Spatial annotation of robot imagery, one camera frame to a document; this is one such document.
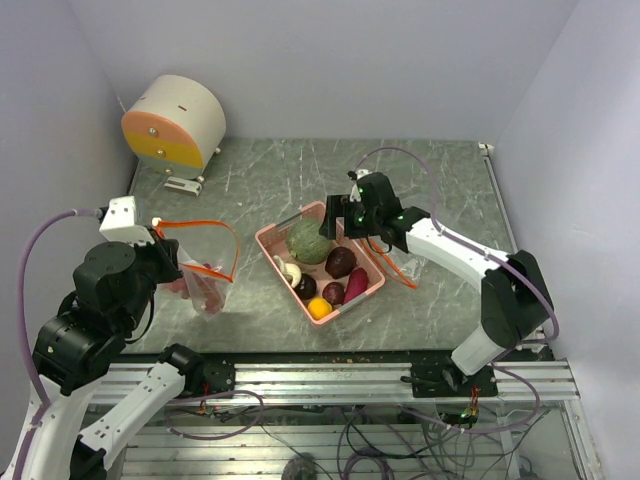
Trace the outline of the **clear bag orange zipper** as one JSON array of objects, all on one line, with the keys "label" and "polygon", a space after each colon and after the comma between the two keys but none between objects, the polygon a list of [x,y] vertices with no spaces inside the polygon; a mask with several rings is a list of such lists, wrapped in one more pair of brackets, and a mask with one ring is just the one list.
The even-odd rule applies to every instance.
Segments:
[{"label": "clear bag orange zipper", "polygon": [[[167,221],[159,217],[154,217],[151,224],[162,239],[174,239],[179,242],[179,267],[181,263],[209,264],[211,269],[218,270],[227,278],[228,293],[234,283],[240,255],[240,242],[231,226],[218,220]],[[178,295],[171,294],[183,302],[189,302],[192,307],[190,300],[183,300]]]}]

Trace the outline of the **red grape bunch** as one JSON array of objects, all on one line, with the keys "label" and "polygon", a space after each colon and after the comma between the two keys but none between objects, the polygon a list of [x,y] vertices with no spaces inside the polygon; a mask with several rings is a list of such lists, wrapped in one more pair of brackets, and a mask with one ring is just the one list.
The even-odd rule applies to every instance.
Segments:
[{"label": "red grape bunch", "polygon": [[222,311],[229,282],[209,264],[181,263],[181,277],[164,288],[183,300],[190,300],[198,313],[216,315]]}]

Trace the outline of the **white garlic bulb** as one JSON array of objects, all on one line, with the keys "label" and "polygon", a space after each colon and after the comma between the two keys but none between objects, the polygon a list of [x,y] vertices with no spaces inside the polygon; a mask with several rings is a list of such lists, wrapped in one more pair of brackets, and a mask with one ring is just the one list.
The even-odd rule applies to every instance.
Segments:
[{"label": "white garlic bulb", "polygon": [[300,267],[294,263],[285,262],[280,256],[274,255],[272,257],[278,270],[287,280],[292,288],[296,288],[302,280],[302,271]]}]

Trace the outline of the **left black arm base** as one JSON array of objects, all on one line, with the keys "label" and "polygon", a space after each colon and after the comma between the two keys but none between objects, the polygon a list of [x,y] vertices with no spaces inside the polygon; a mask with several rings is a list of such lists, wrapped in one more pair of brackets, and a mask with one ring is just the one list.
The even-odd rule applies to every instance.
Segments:
[{"label": "left black arm base", "polygon": [[158,362],[172,366],[183,379],[180,399],[227,392],[235,385],[235,369],[227,360],[203,356],[180,344],[166,347]]}]

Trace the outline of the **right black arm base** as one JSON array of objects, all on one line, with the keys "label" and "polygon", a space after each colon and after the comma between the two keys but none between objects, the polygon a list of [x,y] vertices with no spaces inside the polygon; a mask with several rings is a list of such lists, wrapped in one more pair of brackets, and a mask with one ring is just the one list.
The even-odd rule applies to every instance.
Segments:
[{"label": "right black arm base", "polygon": [[483,367],[472,376],[466,376],[449,362],[428,362],[413,364],[408,375],[400,381],[409,384],[415,398],[471,398],[495,397],[498,388],[494,380],[494,370]]}]

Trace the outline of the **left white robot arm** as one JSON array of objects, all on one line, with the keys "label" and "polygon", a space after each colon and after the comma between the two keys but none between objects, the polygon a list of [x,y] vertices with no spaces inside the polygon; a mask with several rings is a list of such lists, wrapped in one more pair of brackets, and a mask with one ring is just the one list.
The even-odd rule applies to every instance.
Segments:
[{"label": "left white robot arm", "polygon": [[85,411],[124,350],[160,284],[181,276],[179,244],[105,242],[74,273],[74,291],[43,325],[31,355],[36,378],[20,442],[5,479],[104,479],[138,431],[173,399],[196,397],[205,360],[180,344],[165,348],[143,381],[93,425]]}]

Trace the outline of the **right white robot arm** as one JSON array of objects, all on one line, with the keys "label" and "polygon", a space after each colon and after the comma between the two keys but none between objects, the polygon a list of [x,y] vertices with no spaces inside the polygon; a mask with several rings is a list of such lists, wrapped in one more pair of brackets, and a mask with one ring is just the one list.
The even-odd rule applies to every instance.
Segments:
[{"label": "right white robot arm", "polygon": [[330,195],[319,233],[331,240],[337,222],[350,239],[379,237],[391,248],[435,262],[476,288],[481,297],[479,326],[450,356],[440,373],[450,394],[465,394],[476,374],[521,345],[554,313],[535,257],[481,245],[441,225],[435,212],[404,207],[388,177],[380,172],[351,171],[349,194]]}]

